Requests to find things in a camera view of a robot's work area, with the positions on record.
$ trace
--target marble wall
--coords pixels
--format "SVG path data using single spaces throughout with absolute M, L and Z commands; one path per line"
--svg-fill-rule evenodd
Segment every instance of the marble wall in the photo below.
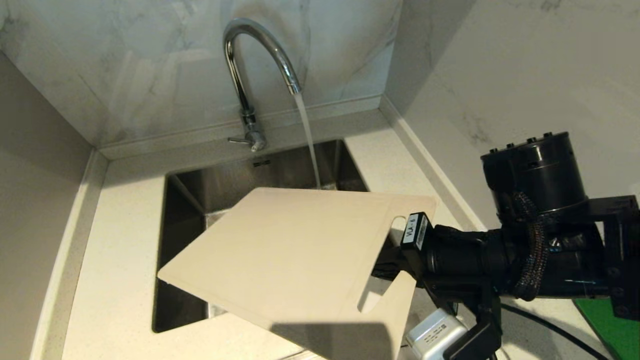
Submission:
M 307 105 L 382 93 L 401 0 L 0 0 L 0 49 L 92 144 L 235 120 L 222 51 L 234 17 L 267 27 Z M 273 60 L 238 38 L 258 114 L 294 108 Z
M 547 131 L 590 197 L 640 197 L 637 0 L 404 0 L 385 95 L 488 226 L 480 155 Z

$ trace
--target kitchen sink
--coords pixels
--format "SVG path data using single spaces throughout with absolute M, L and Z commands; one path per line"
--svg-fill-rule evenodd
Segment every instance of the kitchen sink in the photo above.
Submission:
M 367 191 L 342 140 L 316 144 L 315 150 L 322 189 Z M 308 147 L 169 175 L 157 268 L 167 264 L 235 203 L 261 186 L 315 188 Z M 224 309 L 215 304 L 208 304 L 156 279 L 154 332 L 175 329 L 224 313 Z

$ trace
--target water stream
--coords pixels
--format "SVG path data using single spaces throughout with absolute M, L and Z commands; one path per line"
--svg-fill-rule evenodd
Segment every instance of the water stream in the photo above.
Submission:
M 320 174 L 318 172 L 318 164 L 316 161 L 316 151 L 314 150 L 314 141 L 311 138 L 311 127 L 309 127 L 309 119 L 307 117 L 307 109 L 305 103 L 302 101 L 302 94 L 298 93 L 293 95 L 300 111 L 300 117 L 302 118 L 302 125 L 305 127 L 305 135 L 307 136 L 307 144 L 309 145 L 309 152 L 311 153 L 311 162 L 314 164 L 314 174 L 316 175 L 316 188 L 320 189 Z

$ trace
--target chrome faucet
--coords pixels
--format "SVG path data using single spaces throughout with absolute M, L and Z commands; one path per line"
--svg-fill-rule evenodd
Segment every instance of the chrome faucet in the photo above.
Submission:
M 247 143 L 251 145 L 251 151 L 255 152 L 263 149 L 267 145 L 267 140 L 260 131 L 260 126 L 255 119 L 255 110 L 249 103 L 249 99 L 246 97 L 242 79 L 236 65 L 236 54 L 234 53 L 234 39 L 240 34 L 251 35 L 254 39 L 258 40 L 262 46 L 264 46 L 269 54 L 273 57 L 282 73 L 285 83 L 289 88 L 291 95 L 298 94 L 302 91 L 296 73 L 293 71 L 293 66 L 285 54 L 282 46 L 273 37 L 273 35 L 264 28 L 264 26 L 257 22 L 238 18 L 231 20 L 225 29 L 224 34 L 224 46 L 225 55 L 227 57 L 227 65 L 229 65 L 229 71 L 231 72 L 231 78 L 234 81 L 236 93 L 240 100 L 242 109 L 240 110 L 240 116 L 242 116 L 242 123 L 244 126 L 244 138 L 229 138 L 229 142 L 235 143 Z

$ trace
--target countertop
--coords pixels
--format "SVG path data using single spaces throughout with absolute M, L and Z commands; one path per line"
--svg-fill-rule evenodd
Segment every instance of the countertop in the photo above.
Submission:
M 317 120 L 315 142 L 343 138 L 372 192 L 438 196 L 378 110 Z M 266 129 L 268 152 L 304 146 L 301 125 Z M 297 345 L 227 313 L 162 333 L 151 328 L 165 177 L 252 154 L 223 140 L 153 152 L 109 164 L 84 253 L 63 359 L 281 359 Z M 433 222 L 458 226 L 445 204 Z M 424 295 L 410 321 L 433 310 Z M 509 300 L 554 320 L 605 352 L 569 300 Z M 528 320 L 503 313 L 499 358 L 588 358 Z

